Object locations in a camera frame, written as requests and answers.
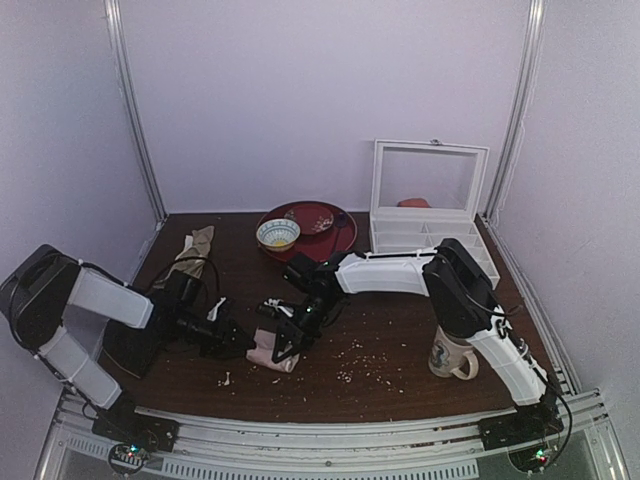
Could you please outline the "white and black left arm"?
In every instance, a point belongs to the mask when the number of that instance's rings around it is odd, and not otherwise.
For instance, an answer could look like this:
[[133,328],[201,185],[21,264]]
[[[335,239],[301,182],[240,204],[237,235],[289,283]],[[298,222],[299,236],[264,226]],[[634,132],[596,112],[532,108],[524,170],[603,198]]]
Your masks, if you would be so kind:
[[16,343],[97,410],[132,409],[130,395],[66,326],[69,310],[106,318],[103,351],[137,377],[174,340],[197,346],[203,357],[221,359],[242,357],[255,346],[231,317],[227,298],[219,297],[205,315],[195,310],[205,287],[201,279],[174,264],[158,278],[160,287],[135,288],[43,244],[3,281],[1,313]]

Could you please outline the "pink and cream underwear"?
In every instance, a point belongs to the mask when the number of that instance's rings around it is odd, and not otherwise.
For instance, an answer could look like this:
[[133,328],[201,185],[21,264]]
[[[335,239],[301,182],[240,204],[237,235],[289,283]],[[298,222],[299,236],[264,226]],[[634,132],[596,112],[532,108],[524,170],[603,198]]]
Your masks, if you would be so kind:
[[272,360],[276,340],[275,333],[258,328],[255,331],[253,340],[255,342],[255,348],[246,352],[247,360],[276,372],[286,374],[293,372],[299,362],[299,354],[289,357],[279,363],[275,363]]

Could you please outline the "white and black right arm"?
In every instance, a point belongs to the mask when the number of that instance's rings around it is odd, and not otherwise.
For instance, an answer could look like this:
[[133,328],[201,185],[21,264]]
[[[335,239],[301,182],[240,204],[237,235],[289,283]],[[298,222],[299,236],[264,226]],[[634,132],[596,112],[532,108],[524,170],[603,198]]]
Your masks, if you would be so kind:
[[405,253],[339,251],[324,262],[299,253],[288,261],[283,276],[305,299],[292,304],[270,298],[256,308],[278,322],[274,363],[308,350],[350,295],[422,295],[430,299],[442,331],[469,342],[507,386],[517,427],[527,420],[561,427],[556,388],[527,343],[513,333],[491,280],[459,240],[446,238],[433,248]]

